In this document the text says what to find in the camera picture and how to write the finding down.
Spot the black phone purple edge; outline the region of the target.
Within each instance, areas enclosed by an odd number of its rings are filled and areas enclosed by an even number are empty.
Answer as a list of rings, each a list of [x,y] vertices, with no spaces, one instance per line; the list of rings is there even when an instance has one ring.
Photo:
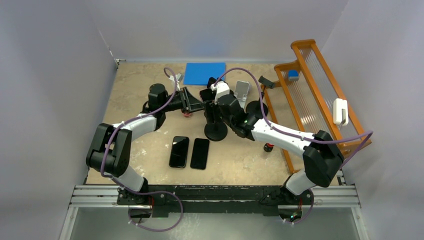
[[[199,92],[199,96],[204,104],[213,103],[215,101],[216,93],[210,88],[205,88]]]

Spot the black round base phone stand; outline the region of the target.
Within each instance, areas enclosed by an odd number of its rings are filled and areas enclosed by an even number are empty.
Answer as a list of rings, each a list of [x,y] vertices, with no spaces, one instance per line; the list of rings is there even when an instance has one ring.
[[[207,139],[219,142],[222,141],[228,134],[228,127],[223,122],[207,124],[204,127],[204,134]]]

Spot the black phone white stripe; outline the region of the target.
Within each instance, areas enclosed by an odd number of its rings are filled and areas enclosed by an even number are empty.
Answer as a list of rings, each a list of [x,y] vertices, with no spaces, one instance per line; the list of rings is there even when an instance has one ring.
[[[172,140],[168,165],[171,168],[185,168],[190,139],[187,136],[175,136]]]

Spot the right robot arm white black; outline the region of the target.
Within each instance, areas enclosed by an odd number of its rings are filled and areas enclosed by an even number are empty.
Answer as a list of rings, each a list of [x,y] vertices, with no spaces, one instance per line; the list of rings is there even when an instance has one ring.
[[[265,117],[258,118],[246,113],[231,94],[216,101],[207,100],[204,106],[238,137],[271,144],[302,158],[303,169],[289,176],[280,191],[282,200],[288,204],[294,203],[310,188],[328,187],[345,160],[328,132],[302,132],[270,122]]]

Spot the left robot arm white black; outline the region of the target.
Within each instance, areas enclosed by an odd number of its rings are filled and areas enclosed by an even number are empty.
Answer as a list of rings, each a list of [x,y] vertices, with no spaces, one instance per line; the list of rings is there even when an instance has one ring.
[[[125,188],[138,205],[149,199],[147,180],[130,166],[132,142],[147,133],[157,131],[166,120],[166,113],[180,110],[194,113],[204,109],[204,103],[195,98],[186,87],[175,88],[169,94],[165,86],[150,86],[148,99],[137,116],[116,124],[97,126],[86,155],[86,165]]]

